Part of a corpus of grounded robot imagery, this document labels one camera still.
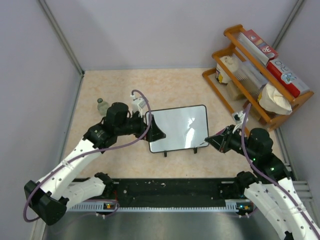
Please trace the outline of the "black framed whiteboard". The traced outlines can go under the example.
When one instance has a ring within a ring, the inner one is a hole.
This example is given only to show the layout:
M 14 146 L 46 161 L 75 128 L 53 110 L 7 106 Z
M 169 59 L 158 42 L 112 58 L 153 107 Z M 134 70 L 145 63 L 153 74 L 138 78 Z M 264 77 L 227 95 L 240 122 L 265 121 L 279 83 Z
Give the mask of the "black framed whiteboard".
M 192 149 L 194 154 L 205 148 L 209 136 L 207 108 L 203 104 L 152 110 L 157 126 L 166 134 L 165 139 L 149 143 L 153 154 Z

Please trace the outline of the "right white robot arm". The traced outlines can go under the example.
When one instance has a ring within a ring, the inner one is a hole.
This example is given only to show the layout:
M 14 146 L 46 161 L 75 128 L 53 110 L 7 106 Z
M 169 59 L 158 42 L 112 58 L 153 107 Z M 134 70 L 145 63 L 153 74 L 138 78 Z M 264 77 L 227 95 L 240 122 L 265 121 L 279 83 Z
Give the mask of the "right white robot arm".
M 253 172 L 238 173 L 233 192 L 250 200 L 281 240 L 320 238 L 320 228 L 301 201 L 287 167 L 273 153 L 267 130 L 254 128 L 243 137 L 240 129 L 230 125 L 205 142 L 221 153 L 233 150 L 247 158 Z

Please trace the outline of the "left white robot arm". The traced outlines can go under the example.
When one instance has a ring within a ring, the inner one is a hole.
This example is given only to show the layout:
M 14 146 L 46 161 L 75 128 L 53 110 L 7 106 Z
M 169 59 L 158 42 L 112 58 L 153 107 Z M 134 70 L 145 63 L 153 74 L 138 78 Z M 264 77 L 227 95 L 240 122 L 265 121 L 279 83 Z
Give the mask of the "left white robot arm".
M 133 135 L 149 143 L 166 138 L 149 112 L 143 117 L 147 106 L 142 98 L 128 105 L 114 102 L 103 119 L 91 126 L 73 151 L 51 172 L 38 181 L 30 180 L 24 186 L 26 207 L 31 208 L 48 226 L 56 224 L 73 206 L 90 198 L 109 198 L 114 191 L 112 179 L 105 173 L 97 173 L 78 186 L 71 186 L 76 176 L 104 152 L 115 149 L 118 137 Z

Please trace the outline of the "beige block on shelf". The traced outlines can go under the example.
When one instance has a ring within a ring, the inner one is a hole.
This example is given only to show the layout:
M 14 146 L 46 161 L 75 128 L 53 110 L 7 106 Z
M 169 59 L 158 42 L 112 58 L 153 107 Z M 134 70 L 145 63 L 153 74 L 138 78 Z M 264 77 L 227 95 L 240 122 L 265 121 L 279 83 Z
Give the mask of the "beige block on shelf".
M 232 81 L 226 85 L 226 91 L 232 101 L 242 100 L 245 98 L 244 94 Z

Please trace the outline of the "clear plastic bottle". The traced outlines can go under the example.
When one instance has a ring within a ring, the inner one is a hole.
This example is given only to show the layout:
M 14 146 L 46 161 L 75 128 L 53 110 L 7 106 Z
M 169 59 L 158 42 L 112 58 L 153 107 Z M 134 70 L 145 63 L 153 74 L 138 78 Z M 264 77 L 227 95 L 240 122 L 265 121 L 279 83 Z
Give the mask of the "clear plastic bottle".
M 107 101 L 103 100 L 102 98 L 97 99 L 97 110 L 101 116 L 106 116 L 109 107 L 110 104 Z

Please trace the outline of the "white yellow jar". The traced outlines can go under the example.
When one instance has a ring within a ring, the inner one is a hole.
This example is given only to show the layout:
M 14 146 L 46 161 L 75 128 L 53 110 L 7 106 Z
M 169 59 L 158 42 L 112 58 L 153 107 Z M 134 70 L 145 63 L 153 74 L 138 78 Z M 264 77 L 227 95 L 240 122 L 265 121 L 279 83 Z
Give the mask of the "white yellow jar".
M 239 70 L 239 59 L 232 55 L 225 55 L 220 57 L 219 60 L 228 68 L 228 70 L 235 74 Z M 228 84 L 231 81 L 229 75 L 223 70 L 220 64 L 216 66 L 216 79 L 220 84 Z

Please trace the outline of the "cream cloth bundle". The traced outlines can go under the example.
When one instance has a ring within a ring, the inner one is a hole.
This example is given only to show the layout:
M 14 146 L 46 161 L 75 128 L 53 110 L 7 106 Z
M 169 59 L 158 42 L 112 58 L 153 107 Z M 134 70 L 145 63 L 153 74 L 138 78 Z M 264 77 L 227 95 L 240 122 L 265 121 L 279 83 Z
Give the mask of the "cream cloth bundle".
M 292 113 L 289 101 L 270 83 L 263 87 L 258 96 L 258 103 L 266 111 L 278 115 L 290 115 Z

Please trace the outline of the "orange wooden shelf rack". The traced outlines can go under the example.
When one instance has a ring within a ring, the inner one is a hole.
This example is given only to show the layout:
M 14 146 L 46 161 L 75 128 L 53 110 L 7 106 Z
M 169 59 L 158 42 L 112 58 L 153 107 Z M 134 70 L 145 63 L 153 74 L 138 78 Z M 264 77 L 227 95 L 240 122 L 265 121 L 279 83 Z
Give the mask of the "orange wooden shelf rack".
M 254 123 L 272 131 L 314 95 L 254 30 L 238 24 L 223 34 L 229 45 L 202 76 L 231 114 L 251 104 Z

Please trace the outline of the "clear plastic container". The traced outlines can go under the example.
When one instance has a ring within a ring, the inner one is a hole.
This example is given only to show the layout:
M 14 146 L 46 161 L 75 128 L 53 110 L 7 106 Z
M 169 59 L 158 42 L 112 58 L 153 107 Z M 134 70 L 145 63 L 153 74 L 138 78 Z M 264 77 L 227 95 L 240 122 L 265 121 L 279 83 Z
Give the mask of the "clear plastic container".
M 263 87 L 268 83 L 260 71 L 248 61 L 239 61 L 239 70 L 235 76 L 254 98 L 258 97 Z

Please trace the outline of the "red white box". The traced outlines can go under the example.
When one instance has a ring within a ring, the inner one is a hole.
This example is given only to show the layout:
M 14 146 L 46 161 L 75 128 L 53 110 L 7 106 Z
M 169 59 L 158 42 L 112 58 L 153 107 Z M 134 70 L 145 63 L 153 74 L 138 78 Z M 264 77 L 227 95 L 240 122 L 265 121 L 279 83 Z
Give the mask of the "red white box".
M 310 91 L 310 88 L 279 58 L 270 60 L 267 70 L 297 98 Z

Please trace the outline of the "red box top shelf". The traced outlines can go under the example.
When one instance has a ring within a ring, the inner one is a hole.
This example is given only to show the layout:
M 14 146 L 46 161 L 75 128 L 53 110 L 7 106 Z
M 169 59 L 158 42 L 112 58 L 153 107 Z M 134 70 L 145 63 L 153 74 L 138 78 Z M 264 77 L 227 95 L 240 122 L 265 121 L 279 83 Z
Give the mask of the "red box top shelf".
M 278 52 L 252 29 L 240 32 L 237 40 L 264 66 L 279 56 Z

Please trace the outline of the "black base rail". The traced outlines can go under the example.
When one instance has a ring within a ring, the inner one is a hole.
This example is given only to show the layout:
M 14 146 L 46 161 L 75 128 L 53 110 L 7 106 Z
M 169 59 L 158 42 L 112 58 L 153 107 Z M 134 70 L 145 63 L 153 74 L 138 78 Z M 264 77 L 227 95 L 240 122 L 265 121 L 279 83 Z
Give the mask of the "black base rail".
M 244 200 L 233 178 L 114 178 L 92 200 L 117 200 L 121 207 L 222 207 Z

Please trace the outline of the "aluminium frame rail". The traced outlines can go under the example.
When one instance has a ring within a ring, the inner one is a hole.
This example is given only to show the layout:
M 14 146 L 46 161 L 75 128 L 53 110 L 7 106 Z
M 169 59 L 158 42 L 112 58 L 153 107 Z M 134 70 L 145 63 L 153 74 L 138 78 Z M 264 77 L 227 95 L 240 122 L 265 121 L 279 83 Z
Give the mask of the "aluminium frame rail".
M 313 200 L 313 196 L 307 181 L 293 181 L 293 186 L 302 201 L 311 202 Z

